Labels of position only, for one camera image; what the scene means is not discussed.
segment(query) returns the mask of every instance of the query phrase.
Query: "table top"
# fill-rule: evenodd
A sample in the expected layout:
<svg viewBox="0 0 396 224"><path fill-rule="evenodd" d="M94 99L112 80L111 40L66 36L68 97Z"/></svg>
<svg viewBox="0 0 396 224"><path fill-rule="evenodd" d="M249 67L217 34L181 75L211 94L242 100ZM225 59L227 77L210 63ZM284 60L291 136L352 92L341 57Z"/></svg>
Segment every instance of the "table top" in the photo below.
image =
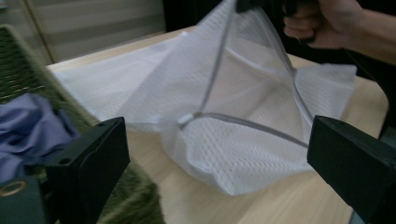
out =
<svg viewBox="0 0 396 224"><path fill-rule="evenodd" d="M176 31L48 66L52 72L77 68L158 43ZM291 56L294 67L313 64ZM373 81L360 77L341 120L378 136L388 103ZM347 224L352 209L315 172L281 179L246 195L229 196L187 175L162 149L157 134L128 131L131 157L160 187L163 215L169 224L266 223Z"/></svg>

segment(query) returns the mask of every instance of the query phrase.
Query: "purple cloth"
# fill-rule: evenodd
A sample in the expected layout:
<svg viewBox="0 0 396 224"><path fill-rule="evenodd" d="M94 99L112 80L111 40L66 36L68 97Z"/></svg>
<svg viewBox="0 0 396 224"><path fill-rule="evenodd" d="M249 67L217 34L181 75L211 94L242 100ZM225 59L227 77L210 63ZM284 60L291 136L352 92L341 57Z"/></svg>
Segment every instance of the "purple cloth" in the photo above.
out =
<svg viewBox="0 0 396 224"><path fill-rule="evenodd" d="M0 105L0 183L25 175L23 166L45 164L79 137L70 119L50 102L26 93Z"/></svg>

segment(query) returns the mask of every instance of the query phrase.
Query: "mesh laundry bag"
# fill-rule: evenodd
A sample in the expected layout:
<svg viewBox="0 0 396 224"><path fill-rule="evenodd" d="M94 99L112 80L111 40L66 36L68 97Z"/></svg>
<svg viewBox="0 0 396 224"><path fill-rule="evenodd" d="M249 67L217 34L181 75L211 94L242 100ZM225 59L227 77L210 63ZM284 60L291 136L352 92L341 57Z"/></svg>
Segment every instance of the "mesh laundry bag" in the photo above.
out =
<svg viewBox="0 0 396 224"><path fill-rule="evenodd" d="M339 118L353 66L294 69L260 9L238 14L223 1L121 107L137 130L159 132L190 175L237 195L311 170L312 118Z"/></svg>

